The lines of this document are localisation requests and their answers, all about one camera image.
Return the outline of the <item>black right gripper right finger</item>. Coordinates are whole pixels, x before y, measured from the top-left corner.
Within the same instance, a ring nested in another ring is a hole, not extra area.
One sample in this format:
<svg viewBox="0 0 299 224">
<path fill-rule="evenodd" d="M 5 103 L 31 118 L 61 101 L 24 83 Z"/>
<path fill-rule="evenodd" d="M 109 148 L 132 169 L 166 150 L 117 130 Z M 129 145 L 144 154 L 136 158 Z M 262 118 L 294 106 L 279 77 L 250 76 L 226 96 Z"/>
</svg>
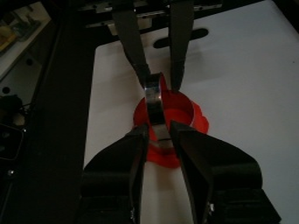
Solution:
<svg viewBox="0 0 299 224">
<path fill-rule="evenodd" d="M 194 224 L 280 224 L 258 161 L 236 146 L 171 122 Z"/>
</svg>

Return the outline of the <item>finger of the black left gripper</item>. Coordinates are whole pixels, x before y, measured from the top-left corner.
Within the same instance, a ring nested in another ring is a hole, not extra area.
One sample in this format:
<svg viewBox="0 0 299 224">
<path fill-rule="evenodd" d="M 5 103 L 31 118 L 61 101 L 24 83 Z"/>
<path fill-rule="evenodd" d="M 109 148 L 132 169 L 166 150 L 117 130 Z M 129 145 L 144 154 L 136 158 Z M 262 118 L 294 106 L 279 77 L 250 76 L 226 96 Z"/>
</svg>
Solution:
<svg viewBox="0 0 299 224">
<path fill-rule="evenodd" d="M 125 57 L 132 68 L 135 69 L 139 83 L 143 86 L 145 84 L 147 77 L 151 75 L 151 71 L 145 61 L 145 52 L 140 38 L 135 11 L 113 11 L 112 18 L 115 21 L 116 33 L 123 45 Z"/>
<path fill-rule="evenodd" d="M 174 0 L 170 4 L 171 87 L 179 91 L 183 83 L 184 62 L 192 35 L 194 0 Z"/>
</svg>

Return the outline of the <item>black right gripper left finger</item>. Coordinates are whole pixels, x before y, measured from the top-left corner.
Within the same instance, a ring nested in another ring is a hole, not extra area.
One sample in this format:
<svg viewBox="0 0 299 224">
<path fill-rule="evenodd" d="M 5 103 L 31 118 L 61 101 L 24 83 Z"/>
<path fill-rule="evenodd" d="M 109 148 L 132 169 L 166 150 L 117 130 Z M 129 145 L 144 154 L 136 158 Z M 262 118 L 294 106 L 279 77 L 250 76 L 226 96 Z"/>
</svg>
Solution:
<svg viewBox="0 0 299 224">
<path fill-rule="evenodd" d="M 148 126 L 136 126 L 88 162 L 80 185 L 79 224 L 140 224 L 148 140 Z"/>
</svg>

